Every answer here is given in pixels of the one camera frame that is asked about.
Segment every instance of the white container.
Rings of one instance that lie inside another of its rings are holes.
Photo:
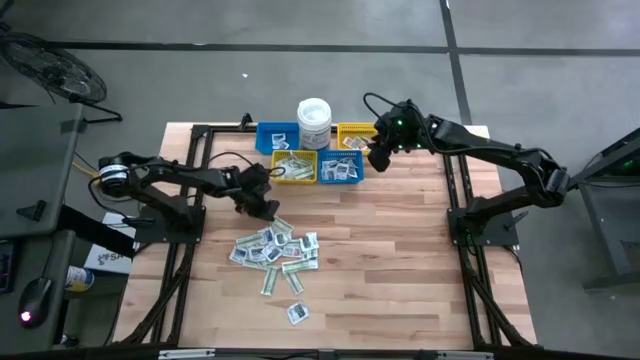
[[[71,292],[84,292],[89,290],[94,280],[95,276],[91,270],[69,266],[64,289]]]
[[[331,143],[331,108],[326,101],[307,99],[298,105],[300,149],[328,149]]]

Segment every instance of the desk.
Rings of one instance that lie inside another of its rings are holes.
[[[168,124],[160,155],[184,163],[192,126]],[[475,130],[487,133],[486,127]],[[218,133],[212,153],[235,151],[270,167],[270,156],[254,150],[254,136]],[[244,167],[233,156],[212,164]],[[476,195],[500,192],[494,165],[469,159],[469,170]],[[260,295],[264,272],[240,267],[228,257],[236,238],[266,223],[236,214],[230,199],[205,198],[205,234],[193,260],[181,347],[473,347],[458,254],[448,236],[441,156],[426,151],[394,155],[384,173],[367,164],[365,180],[357,185],[272,185],[269,197],[281,202],[278,215],[296,227],[295,233],[318,232],[320,269],[299,273],[305,291],[298,297],[281,276],[272,297]],[[161,189],[179,192],[173,185]],[[134,259],[114,340],[129,335],[155,302],[167,248],[153,244]],[[487,248],[486,257],[496,301],[523,336],[535,341],[512,254]],[[311,316],[294,327],[285,309],[297,299]],[[173,305],[167,309],[165,335]]]

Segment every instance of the gray concrete floor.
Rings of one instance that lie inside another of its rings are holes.
[[[459,46],[639,48],[633,0],[449,0]],[[437,0],[21,0],[7,21],[49,40],[228,44],[445,46]],[[335,121],[373,121],[366,91],[412,98],[423,112],[459,121],[448,55],[292,52],[72,51],[106,81],[102,104],[125,117],[91,126],[78,151],[97,162],[129,150],[157,153],[166,122],[293,120],[297,103],[325,98]],[[640,124],[640,58],[462,56],[474,124],[492,137],[549,150],[573,173]],[[0,67],[0,101],[49,105],[44,90]],[[505,189],[518,176],[501,172]],[[101,218],[73,174],[67,202]],[[121,205],[135,212],[133,204]],[[607,272],[582,199],[529,209],[519,223],[524,279],[541,345],[640,354],[640,295],[585,294]],[[104,341],[110,319],[83,305],[79,336]]]

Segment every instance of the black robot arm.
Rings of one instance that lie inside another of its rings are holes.
[[[498,214],[529,205],[554,207],[564,201],[569,175],[545,150],[525,149],[520,144],[508,145],[476,136],[463,125],[435,115],[425,118],[411,100],[391,104],[392,109],[376,121],[378,135],[369,144],[368,159],[377,171],[386,170],[392,153],[422,149],[443,155],[471,156],[515,170],[522,176],[525,185],[520,188],[489,199],[473,198],[457,224],[471,234],[480,234]]]
[[[196,224],[194,209],[183,196],[169,196],[152,186],[156,182],[188,186],[215,198],[230,197],[238,213],[272,221],[279,203],[266,201],[264,195],[271,189],[269,171],[262,165],[252,164],[243,171],[238,167],[194,168],[167,161],[161,157],[143,157],[123,152],[99,161],[100,189],[114,197],[131,197],[157,210],[171,231],[188,231]],[[136,170],[146,173],[138,175]]]

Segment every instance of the computer mouse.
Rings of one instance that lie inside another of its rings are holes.
[[[39,277],[24,287],[18,303],[18,320],[22,327],[33,329],[47,319],[51,285],[50,279]]]

